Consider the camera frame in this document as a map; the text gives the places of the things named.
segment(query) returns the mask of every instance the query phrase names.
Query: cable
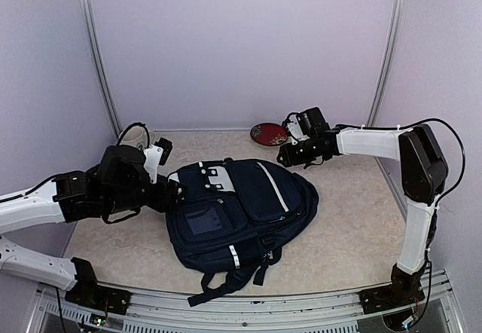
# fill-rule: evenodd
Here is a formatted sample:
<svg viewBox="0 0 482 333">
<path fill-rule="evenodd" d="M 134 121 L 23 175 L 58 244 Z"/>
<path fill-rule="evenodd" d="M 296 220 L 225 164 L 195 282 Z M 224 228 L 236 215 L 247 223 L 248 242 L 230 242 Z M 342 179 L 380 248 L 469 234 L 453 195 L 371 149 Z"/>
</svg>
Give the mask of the cable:
<svg viewBox="0 0 482 333">
<path fill-rule="evenodd" d="M 64 319 L 63 319 L 62 304 L 60 303 L 60 293 L 59 293 L 59 289 L 58 289 L 57 287 L 55 287 L 55 291 L 56 291 L 56 293 L 57 293 L 57 304 L 59 305 L 60 324 L 62 325 L 63 333 L 67 333 L 66 322 L 65 322 Z"/>
<path fill-rule="evenodd" d="M 429 306 L 430 294 L 432 293 L 432 261 L 429 260 L 429 254 L 428 253 L 426 253 L 426 260 L 430 264 L 430 267 L 429 267 L 429 291 L 427 292 L 427 302 L 423 306 L 423 310 L 422 310 L 421 314 L 416 318 L 415 323 L 408 327 L 409 329 L 412 329 L 415 325 L 419 324 L 419 322 L 422 320 L 423 316 L 425 315 L 425 312 L 427 311 L 427 307 Z"/>
<path fill-rule="evenodd" d="M 134 122 L 133 124 L 130 124 L 129 126 L 127 126 L 127 128 L 122 131 L 122 133 L 120 134 L 119 136 L 119 139 L 117 140 L 117 144 L 116 146 L 119 146 L 122 142 L 122 140 L 124 139 L 124 137 L 126 136 L 126 134 L 132 129 L 134 128 L 135 126 L 140 126 L 144 129 L 145 131 L 145 134 L 147 135 L 148 137 L 148 144 L 147 144 L 147 147 L 148 148 L 150 145 L 151 145 L 151 137 L 149 136 L 149 130 L 148 128 L 145 126 L 145 124 L 143 124 L 142 122 Z"/>
<path fill-rule="evenodd" d="M 425 120 L 421 120 L 418 122 L 415 122 L 414 124 L 408 124 L 407 126 L 402 126 L 402 127 L 362 127 L 362 126 L 354 126 L 351 124 L 338 124 L 337 127 L 341 128 L 357 128 L 357 129 L 363 129 L 363 130 L 379 130 L 379 131 L 392 131 L 392 130 L 406 130 L 411 127 L 415 127 L 419 124 L 424 124 L 425 122 L 438 122 L 439 124 L 443 124 L 446 128 L 450 130 L 450 132 L 455 136 L 457 142 L 459 143 L 460 146 L 460 151 L 462 152 L 462 166 L 460 168 L 460 175 L 459 178 L 457 179 L 456 183 L 452 185 L 451 188 L 449 188 L 447 191 L 445 191 L 436 201 L 435 201 L 435 207 L 438 206 L 442 198 L 446 197 L 450 192 L 452 192 L 457 186 L 459 186 L 460 182 L 462 181 L 462 177 L 465 174 L 465 165 L 466 165 L 466 157 L 465 157 L 465 147 L 460 139 L 459 134 L 453 129 L 452 126 L 450 126 L 446 121 L 441 120 L 440 118 L 426 118 Z"/>
<path fill-rule="evenodd" d="M 45 185 L 47 182 L 50 180 L 53 180 L 57 177 L 58 175 L 52 175 L 51 177 L 47 177 L 44 181 L 42 181 L 40 184 L 36 185 L 35 187 L 31 188 L 30 190 L 24 192 L 23 194 L 18 194 L 10 197 L 6 197 L 5 199 L 0 200 L 0 203 L 6 203 L 8 201 L 20 199 L 21 197 L 25 197 L 27 195 L 30 195 L 32 192 L 37 191 L 39 188 L 41 188 L 43 185 Z"/>
</svg>

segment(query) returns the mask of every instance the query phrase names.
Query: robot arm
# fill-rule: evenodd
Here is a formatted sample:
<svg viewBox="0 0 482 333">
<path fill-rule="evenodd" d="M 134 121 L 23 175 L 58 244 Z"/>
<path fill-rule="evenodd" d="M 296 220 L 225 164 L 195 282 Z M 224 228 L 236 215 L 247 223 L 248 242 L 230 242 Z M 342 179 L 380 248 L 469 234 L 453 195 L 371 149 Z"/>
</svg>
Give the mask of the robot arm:
<svg viewBox="0 0 482 333">
<path fill-rule="evenodd" d="M 392 270 L 392 284 L 385 289 L 361 292 L 366 313 L 422 300 L 419 279 L 426 268 L 426 252 L 433 240 L 436 201 L 444 190 L 447 163 L 437 140 L 426 124 L 401 130 L 330 128 L 318 108 L 290 114 L 283 126 L 291 144 L 280 147 L 278 162 L 289 167 L 314 164 L 342 154 L 363 154 L 398 160 L 407 202 L 404 243 Z"/>
<path fill-rule="evenodd" d="M 102 218 L 111 224 L 138 215 L 146 205 L 158 212 L 174 209 L 181 189 L 157 174 L 171 150 L 172 143 L 165 139 L 144 151 L 127 145 L 109 146 L 100 164 L 86 172 L 55 175 L 32 189 L 1 196 L 0 234 L 84 218 Z M 133 213 L 109 220 L 127 210 Z M 66 300 L 94 309 L 104 310 L 106 301 L 113 307 L 109 311 L 125 313 L 127 308 L 129 293 L 98 286 L 91 264 L 79 258 L 54 258 L 0 236 L 0 270 L 66 290 Z"/>
</svg>

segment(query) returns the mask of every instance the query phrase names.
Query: white wall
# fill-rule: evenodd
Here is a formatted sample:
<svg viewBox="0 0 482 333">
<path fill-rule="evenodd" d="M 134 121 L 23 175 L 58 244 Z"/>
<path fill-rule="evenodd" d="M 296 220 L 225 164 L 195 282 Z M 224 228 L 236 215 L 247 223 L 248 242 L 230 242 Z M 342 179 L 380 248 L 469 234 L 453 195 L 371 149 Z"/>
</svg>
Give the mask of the white wall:
<svg viewBox="0 0 482 333">
<path fill-rule="evenodd" d="M 469 332 L 482 328 L 482 0 L 406 0 L 377 125 L 427 117 L 447 120 L 467 151 L 460 187 L 443 199 L 433 244 L 435 264 L 447 269 Z M 456 140 L 435 129 L 450 168 L 459 173 Z M 384 162 L 396 182 L 398 165 Z"/>
<path fill-rule="evenodd" d="M 98 163 L 112 142 L 78 0 L 0 0 L 0 194 Z M 72 226 L 5 234 L 60 255 Z M 0 331 L 25 331 L 37 284 L 0 275 Z"/>
<path fill-rule="evenodd" d="M 121 123 L 249 128 L 319 105 L 364 123 L 393 0 L 92 0 Z"/>
</svg>

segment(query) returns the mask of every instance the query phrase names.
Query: dark blue backpack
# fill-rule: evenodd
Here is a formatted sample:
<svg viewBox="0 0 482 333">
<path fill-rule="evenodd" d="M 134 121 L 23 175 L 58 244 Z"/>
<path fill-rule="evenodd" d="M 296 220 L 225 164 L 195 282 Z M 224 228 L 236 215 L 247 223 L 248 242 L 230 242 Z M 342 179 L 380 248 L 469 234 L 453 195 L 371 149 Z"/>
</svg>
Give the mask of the dark blue backpack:
<svg viewBox="0 0 482 333">
<path fill-rule="evenodd" d="M 181 263 L 205 273 L 204 293 L 188 299 L 192 307 L 242 289 L 255 273 L 253 283 L 263 285 L 266 269 L 313 220 L 319 200 L 307 180 L 262 160 L 199 162 L 170 178 L 185 195 L 166 214 L 169 237 Z M 222 271 L 225 283 L 208 288 Z"/>
</svg>

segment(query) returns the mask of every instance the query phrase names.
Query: reflective strip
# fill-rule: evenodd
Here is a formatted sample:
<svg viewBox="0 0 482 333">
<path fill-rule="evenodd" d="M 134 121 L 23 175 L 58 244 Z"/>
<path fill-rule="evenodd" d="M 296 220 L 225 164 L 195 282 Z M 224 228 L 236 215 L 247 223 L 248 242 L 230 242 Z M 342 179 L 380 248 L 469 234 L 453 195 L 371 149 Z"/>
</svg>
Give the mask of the reflective strip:
<svg viewBox="0 0 482 333">
<path fill-rule="evenodd" d="M 234 267 L 236 269 L 239 269 L 239 267 L 241 265 L 239 264 L 238 253 L 236 252 L 236 249 L 234 248 L 234 245 L 229 245 L 229 250 L 231 251 L 231 254 L 233 255 Z"/>
<path fill-rule="evenodd" d="M 276 192 L 276 196 L 278 197 L 278 200 L 281 203 L 281 206 L 283 206 L 283 209 L 285 210 L 285 212 L 288 212 L 289 208 L 286 205 L 285 201 L 283 200 L 283 196 L 281 196 L 281 192 L 279 192 L 278 186 L 276 186 L 276 183 L 274 182 L 273 177 L 270 175 L 268 170 L 266 170 L 266 167 L 264 167 L 261 162 L 258 162 L 258 165 L 261 166 L 261 169 L 263 169 L 264 173 L 266 173 L 266 176 L 268 176 L 268 179 L 270 180 L 271 185 L 273 186 L 274 192 Z"/>
</svg>

